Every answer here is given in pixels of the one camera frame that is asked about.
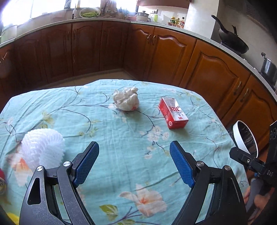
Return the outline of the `person's right hand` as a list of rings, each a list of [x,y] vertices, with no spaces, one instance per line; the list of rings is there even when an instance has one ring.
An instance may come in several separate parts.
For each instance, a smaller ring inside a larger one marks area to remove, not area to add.
[[[271,190],[265,194],[265,195],[260,195],[257,194],[253,200],[253,203],[255,205],[255,209],[257,210],[257,213],[255,214],[255,216],[253,216],[251,219],[248,220],[248,224],[252,224],[255,219],[257,219],[257,217],[260,215],[260,213],[262,212],[262,210],[265,208],[265,206],[267,205],[269,199],[271,198],[273,192],[274,192],[275,188],[272,187]],[[244,203],[247,204],[248,200],[249,200],[249,196],[250,196],[250,192],[251,192],[251,186],[249,186],[244,194]]]

